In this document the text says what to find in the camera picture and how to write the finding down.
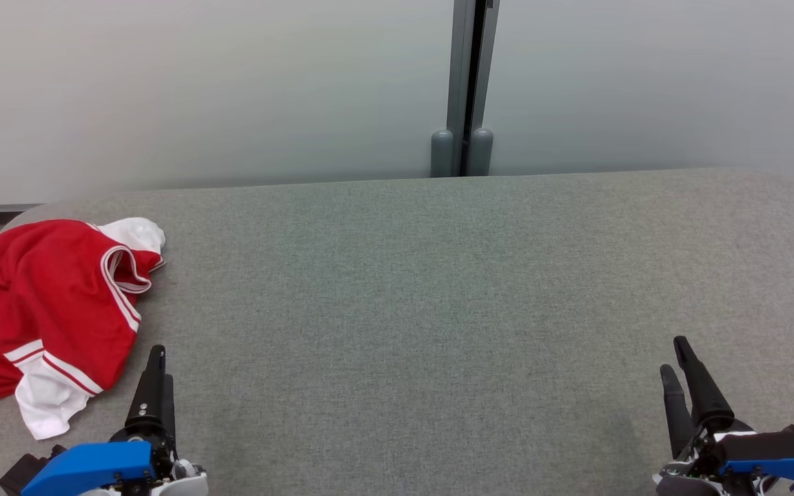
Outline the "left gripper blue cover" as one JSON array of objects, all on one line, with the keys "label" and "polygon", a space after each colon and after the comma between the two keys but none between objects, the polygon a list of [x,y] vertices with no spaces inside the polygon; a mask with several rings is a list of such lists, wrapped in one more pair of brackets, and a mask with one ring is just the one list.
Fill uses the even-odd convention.
[{"label": "left gripper blue cover", "polygon": [[176,452],[174,380],[166,349],[152,346],[124,429],[109,442],[63,448],[22,487],[23,495],[207,495],[207,471]]}]

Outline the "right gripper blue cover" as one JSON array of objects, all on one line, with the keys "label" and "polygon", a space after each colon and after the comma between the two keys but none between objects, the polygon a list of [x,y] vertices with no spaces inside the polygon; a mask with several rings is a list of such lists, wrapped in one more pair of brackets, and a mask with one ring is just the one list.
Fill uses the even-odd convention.
[{"label": "right gripper blue cover", "polygon": [[671,365],[660,366],[674,461],[655,475],[658,495],[766,495],[779,482],[794,492],[794,424],[757,433],[731,406],[684,336],[672,341],[692,402]]}]

